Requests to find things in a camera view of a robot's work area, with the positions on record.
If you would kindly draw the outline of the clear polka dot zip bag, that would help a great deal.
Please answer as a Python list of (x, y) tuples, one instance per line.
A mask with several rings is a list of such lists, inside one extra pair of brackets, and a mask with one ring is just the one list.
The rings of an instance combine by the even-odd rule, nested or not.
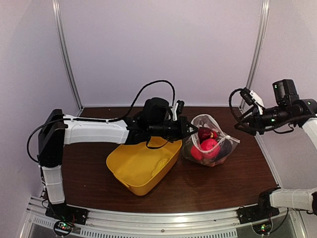
[(191, 124), (198, 131), (183, 145), (182, 157), (187, 160), (208, 167), (221, 165), (240, 144), (240, 140), (226, 134), (211, 115), (200, 114)]

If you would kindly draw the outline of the purple toy eggplant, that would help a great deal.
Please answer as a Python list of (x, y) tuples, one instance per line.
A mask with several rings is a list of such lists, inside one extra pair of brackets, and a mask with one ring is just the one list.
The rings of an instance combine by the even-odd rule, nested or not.
[(220, 152), (216, 157), (216, 161), (224, 158), (225, 156), (227, 156), (232, 150), (232, 144), (229, 140), (224, 140), (222, 142), (222, 144), (220, 145)]

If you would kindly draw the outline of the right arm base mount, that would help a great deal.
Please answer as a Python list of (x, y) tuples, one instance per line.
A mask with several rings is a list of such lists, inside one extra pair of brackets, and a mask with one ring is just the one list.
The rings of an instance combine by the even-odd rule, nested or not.
[(259, 205), (244, 207), (237, 209), (237, 216), (240, 224), (252, 223), (260, 220), (265, 220), (273, 216), (279, 215), (278, 208), (262, 209)]

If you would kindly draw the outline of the green toy pepper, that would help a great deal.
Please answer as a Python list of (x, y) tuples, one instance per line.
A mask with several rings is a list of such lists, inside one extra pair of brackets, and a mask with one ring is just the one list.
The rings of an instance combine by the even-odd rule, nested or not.
[(183, 152), (182, 155), (184, 158), (193, 158), (191, 150), (192, 150), (193, 145), (189, 144), (189, 145), (185, 145), (183, 147)]

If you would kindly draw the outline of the yellow plastic basket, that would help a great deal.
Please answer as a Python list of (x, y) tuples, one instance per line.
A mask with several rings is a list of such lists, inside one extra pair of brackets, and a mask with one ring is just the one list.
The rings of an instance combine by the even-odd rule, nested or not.
[[(170, 171), (179, 158), (182, 140), (168, 142), (152, 137), (147, 145), (119, 145), (112, 151), (106, 165), (114, 177), (137, 196), (149, 193)], [(152, 171), (157, 162), (167, 158), (164, 168), (155, 176)]]

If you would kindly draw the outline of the pink red toy fruit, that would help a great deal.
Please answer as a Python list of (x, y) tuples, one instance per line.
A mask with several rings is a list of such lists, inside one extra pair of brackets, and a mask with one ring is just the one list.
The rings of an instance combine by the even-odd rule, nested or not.
[(220, 146), (215, 139), (207, 139), (201, 143), (202, 153), (206, 157), (216, 157), (220, 152)]

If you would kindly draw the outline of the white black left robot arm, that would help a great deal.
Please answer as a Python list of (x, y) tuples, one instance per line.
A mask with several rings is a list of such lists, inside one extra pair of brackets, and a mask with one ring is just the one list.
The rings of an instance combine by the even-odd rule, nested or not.
[(198, 130), (182, 114), (183, 104), (177, 101), (170, 106), (167, 100), (154, 97), (134, 116), (126, 113), (113, 119), (53, 110), (39, 128), (37, 155), (52, 212), (60, 220), (71, 216), (62, 172), (65, 149), (71, 145), (117, 145), (106, 159), (108, 168), (136, 195), (147, 194), (174, 164), (182, 140)]

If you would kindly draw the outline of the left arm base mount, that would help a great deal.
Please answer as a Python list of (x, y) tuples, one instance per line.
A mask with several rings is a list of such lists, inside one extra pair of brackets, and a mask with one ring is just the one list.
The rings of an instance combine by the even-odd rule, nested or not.
[(88, 212), (87, 209), (69, 206), (65, 202), (60, 204), (51, 204), (49, 202), (45, 215), (72, 225), (85, 225)]

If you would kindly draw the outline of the dark red toy onion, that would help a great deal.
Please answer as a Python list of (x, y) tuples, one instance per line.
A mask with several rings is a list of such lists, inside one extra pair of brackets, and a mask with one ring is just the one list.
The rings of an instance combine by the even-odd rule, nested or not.
[(214, 130), (208, 127), (200, 127), (198, 130), (198, 137), (199, 142), (202, 143), (207, 139), (217, 139), (218, 135)]

